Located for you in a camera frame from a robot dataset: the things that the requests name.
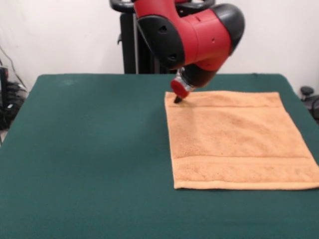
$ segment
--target black knob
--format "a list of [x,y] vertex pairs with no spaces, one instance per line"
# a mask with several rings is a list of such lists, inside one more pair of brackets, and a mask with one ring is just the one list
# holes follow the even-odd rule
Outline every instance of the black knob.
[[311,94],[313,94],[315,92],[314,89],[309,87],[309,86],[301,87],[300,91],[301,91],[302,95],[304,95],[306,97],[310,96]]

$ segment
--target white wall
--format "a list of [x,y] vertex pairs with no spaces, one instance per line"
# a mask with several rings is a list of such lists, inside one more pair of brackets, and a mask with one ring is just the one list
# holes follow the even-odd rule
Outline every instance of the white wall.
[[[319,1],[217,0],[246,31],[221,73],[281,73],[319,90]],[[0,44],[31,88],[46,73],[122,73],[120,14],[108,0],[0,0]]]

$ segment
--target green table surface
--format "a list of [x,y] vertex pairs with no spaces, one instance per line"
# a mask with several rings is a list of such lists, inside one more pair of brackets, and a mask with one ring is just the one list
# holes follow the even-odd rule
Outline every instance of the green table surface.
[[[319,190],[174,190],[172,75],[44,75],[0,149],[0,239],[319,238]],[[319,128],[281,75],[202,90],[280,92],[319,162]]]

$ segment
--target black joint cover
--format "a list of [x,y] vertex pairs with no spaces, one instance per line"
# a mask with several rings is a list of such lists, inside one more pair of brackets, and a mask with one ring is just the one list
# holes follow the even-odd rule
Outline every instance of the black joint cover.
[[232,42],[232,47],[230,54],[236,49],[238,43],[240,42],[244,30],[245,30],[245,18],[242,11],[228,3],[214,5],[210,8],[219,20],[224,24],[227,29],[230,39]]
[[184,47],[177,29],[165,17],[148,15],[137,21],[141,34],[162,65],[177,69],[184,65]]

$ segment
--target black handle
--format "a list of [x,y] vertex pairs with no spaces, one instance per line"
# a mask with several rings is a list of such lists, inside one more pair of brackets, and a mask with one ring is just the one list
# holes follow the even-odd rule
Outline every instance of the black handle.
[[[202,2],[185,2],[177,3],[176,10],[182,16],[186,14],[193,14],[199,11],[208,9],[210,6],[215,4],[215,0],[204,0]],[[123,13],[134,13],[134,4],[132,2],[122,1],[122,0],[110,0],[111,8],[115,11]]]
[[134,4],[132,2],[122,0],[110,0],[111,8],[115,11],[123,13],[134,13]]

